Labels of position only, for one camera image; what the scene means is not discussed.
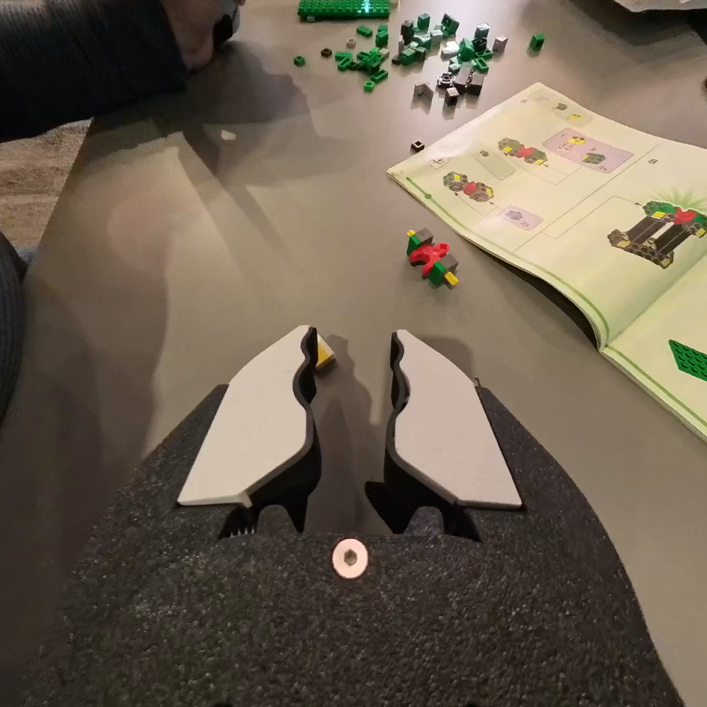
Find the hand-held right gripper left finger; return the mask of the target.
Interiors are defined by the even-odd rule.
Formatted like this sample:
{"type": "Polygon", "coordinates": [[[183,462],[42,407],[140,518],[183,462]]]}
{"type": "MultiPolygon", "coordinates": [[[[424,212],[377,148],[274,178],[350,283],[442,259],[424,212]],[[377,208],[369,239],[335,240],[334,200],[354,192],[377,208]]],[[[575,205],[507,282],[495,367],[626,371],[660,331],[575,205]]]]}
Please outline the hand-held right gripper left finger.
{"type": "Polygon", "coordinates": [[[230,380],[177,497],[180,507],[236,506],[240,529],[281,506],[297,532],[322,474],[311,404],[315,327],[300,325],[230,380]]]}

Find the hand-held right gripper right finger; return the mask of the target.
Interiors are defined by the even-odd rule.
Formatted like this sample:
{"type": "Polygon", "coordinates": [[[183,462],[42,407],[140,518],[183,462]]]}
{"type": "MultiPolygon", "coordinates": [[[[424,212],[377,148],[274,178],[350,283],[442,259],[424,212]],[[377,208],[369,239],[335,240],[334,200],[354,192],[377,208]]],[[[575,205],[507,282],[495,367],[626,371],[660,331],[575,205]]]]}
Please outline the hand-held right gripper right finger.
{"type": "Polygon", "coordinates": [[[517,512],[523,500],[477,385],[408,330],[394,331],[390,346],[383,481],[366,483],[367,499],[396,535],[427,507],[445,534],[478,539],[469,509],[517,512]]]}

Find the red green brick assembly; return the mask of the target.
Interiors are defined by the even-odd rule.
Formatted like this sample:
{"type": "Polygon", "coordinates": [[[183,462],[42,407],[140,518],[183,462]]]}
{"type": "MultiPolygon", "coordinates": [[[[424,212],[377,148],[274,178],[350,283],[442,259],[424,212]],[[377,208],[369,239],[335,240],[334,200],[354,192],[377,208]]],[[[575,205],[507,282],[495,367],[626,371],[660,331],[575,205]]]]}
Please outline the red green brick assembly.
{"type": "Polygon", "coordinates": [[[456,288],[459,262],[451,254],[449,244],[438,243],[427,228],[409,230],[406,236],[407,261],[420,269],[421,278],[433,288],[456,288]]]}

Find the person's left forearm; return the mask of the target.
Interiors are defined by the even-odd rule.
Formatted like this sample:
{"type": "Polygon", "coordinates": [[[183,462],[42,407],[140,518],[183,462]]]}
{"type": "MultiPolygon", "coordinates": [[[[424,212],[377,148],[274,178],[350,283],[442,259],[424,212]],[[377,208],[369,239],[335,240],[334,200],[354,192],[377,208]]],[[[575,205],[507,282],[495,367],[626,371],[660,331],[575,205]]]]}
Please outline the person's left forearm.
{"type": "Polygon", "coordinates": [[[184,87],[159,1],[2,1],[1,141],[184,87]]]}

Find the grey desk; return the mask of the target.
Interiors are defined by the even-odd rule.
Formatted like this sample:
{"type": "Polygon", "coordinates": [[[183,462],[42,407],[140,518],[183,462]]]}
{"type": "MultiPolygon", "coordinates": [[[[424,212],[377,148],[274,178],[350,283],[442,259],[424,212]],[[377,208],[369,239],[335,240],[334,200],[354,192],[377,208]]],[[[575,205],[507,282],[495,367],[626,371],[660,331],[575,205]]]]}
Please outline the grey desk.
{"type": "Polygon", "coordinates": [[[552,454],[609,533],[689,706],[706,705],[706,444],[596,350],[546,284],[478,250],[386,176],[535,81],[659,137],[706,146],[706,43],[685,13],[611,1],[401,1],[508,36],[477,99],[412,102],[440,62],[372,94],[320,49],[351,26],[249,1],[184,93],[93,123],[25,279],[22,370],[1,428],[1,705],[48,637],[93,527],[218,384],[299,324],[337,362],[313,410],[323,478],[307,530],[384,533],[390,335],[477,377],[552,454]],[[427,228],[458,260],[433,288],[406,258],[427,228]]]}

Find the person's left hand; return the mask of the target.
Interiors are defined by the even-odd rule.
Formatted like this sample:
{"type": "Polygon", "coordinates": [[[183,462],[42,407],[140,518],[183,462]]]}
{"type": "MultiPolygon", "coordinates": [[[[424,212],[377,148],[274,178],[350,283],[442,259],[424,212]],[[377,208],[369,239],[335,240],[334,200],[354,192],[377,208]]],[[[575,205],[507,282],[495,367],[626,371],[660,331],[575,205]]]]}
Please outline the person's left hand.
{"type": "Polygon", "coordinates": [[[235,36],[244,1],[160,1],[187,70],[207,66],[235,36]]]}

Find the green instruction booklet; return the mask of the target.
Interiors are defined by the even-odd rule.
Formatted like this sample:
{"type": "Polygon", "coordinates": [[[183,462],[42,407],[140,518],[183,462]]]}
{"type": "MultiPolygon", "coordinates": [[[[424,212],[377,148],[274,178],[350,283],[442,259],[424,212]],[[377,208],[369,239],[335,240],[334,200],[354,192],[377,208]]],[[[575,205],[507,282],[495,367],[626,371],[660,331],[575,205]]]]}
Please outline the green instruction booklet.
{"type": "Polygon", "coordinates": [[[535,83],[387,176],[566,297],[598,351],[706,438],[704,148],[535,83]]]}

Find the pile of green grey bricks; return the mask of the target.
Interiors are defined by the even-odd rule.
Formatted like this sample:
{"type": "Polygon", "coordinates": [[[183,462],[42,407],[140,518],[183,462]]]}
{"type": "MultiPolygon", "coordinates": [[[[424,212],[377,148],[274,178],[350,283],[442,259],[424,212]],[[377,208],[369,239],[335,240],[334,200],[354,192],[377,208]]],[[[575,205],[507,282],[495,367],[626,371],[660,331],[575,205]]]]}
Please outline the pile of green grey bricks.
{"type": "MultiPolygon", "coordinates": [[[[391,11],[398,4],[398,1],[391,1],[391,11]]],[[[443,62],[439,75],[432,83],[425,81],[414,86],[413,100],[420,102],[431,102],[437,91],[443,93],[447,106],[455,105],[462,95],[478,96],[492,60],[504,54],[508,44],[505,36],[492,38],[490,26],[485,22],[474,28],[472,37],[459,37],[460,22],[449,13],[444,13],[436,24],[431,22],[429,13],[421,13],[412,21],[404,20],[395,40],[391,38],[387,23],[382,22],[373,28],[365,21],[374,20],[358,20],[355,35],[346,40],[346,48],[324,47],[320,50],[321,57],[332,58],[342,74],[361,75],[365,93],[373,93],[388,79],[390,67],[409,68],[437,57],[443,62]]]]}

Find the green brick baseplate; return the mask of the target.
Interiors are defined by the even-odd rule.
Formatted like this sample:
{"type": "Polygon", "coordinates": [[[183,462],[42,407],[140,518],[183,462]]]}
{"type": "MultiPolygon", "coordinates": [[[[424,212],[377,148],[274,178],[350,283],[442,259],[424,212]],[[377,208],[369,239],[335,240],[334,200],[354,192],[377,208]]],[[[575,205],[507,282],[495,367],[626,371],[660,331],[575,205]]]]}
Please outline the green brick baseplate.
{"type": "Polygon", "coordinates": [[[297,15],[302,21],[358,21],[388,19],[390,1],[299,1],[297,15]]]}

